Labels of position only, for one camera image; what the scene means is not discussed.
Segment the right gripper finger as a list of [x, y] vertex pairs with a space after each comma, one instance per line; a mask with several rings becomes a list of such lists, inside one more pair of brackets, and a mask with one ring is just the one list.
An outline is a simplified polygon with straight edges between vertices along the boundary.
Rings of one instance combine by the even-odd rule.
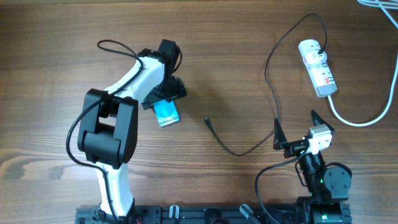
[[332, 126], [330, 126], [324, 119], [322, 119], [321, 116], [315, 110], [311, 110], [310, 113], [311, 113], [313, 124], [315, 126], [325, 124], [332, 133], [335, 132], [335, 129]]
[[279, 119], [274, 119], [274, 143], [273, 149], [281, 150], [285, 149], [288, 145], [287, 138], [283, 132], [283, 129], [280, 125]]

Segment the smartphone with teal screen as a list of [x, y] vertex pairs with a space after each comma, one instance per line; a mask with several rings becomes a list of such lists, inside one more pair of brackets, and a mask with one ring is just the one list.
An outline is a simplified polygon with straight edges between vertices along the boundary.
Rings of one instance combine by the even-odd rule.
[[154, 111], [157, 122], [161, 128], [180, 121], [180, 116], [173, 101], [170, 103], [165, 100], [156, 102], [154, 104]]

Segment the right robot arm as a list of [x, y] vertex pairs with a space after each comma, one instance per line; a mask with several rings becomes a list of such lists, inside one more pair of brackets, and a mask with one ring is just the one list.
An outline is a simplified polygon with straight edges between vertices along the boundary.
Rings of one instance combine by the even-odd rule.
[[300, 183], [309, 192], [296, 202], [299, 223], [352, 223], [351, 210], [345, 201], [351, 187], [352, 171], [342, 163], [327, 164], [322, 150], [331, 146], [335, 129], [311, 110], [313, 126], [301, 140], [289, 142], [278, 119], [274, 120], [275, 150], [296, 159], [295, 170]]

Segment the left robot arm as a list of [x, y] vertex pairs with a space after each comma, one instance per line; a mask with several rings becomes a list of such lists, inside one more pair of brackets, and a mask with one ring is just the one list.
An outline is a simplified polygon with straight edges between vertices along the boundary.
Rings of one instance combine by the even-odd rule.
[[85, 153], [84, 166], [95, 169], [101, 191], [99, 220], [132, 223], [135, 199], [129, 187], [128, 162], [137, 145], [139, 108], [153, 110], [163, 128], [180, 121], [174, 101], [187, 95], [180, 78], [174, 77], [182, 61], [179, 46], [162, 40], [157, 50], [143, 49], [125, 55], [134, 66], [105, 90], [90, 89], [78, 128], [77, 146]]

